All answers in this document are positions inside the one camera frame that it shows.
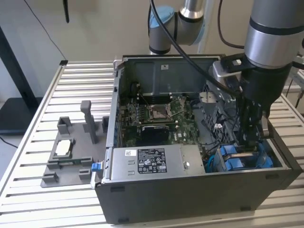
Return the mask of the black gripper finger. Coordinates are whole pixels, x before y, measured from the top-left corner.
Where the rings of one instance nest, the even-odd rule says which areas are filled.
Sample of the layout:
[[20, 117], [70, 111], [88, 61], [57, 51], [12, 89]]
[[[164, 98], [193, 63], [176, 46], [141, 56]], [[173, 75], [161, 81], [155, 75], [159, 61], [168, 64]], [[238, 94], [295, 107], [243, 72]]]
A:
[[262, 106], [258, 106], [257, 108], [257, 129], [260, 139], [268, 139], [273, 138], [273, 129], [268, 120], [270, 110], [265, 110]]
[[253, 147], [258, 141], [259, 105], [242, 95], [237, 100], [237, 108], [238, 144], [245, 147]]

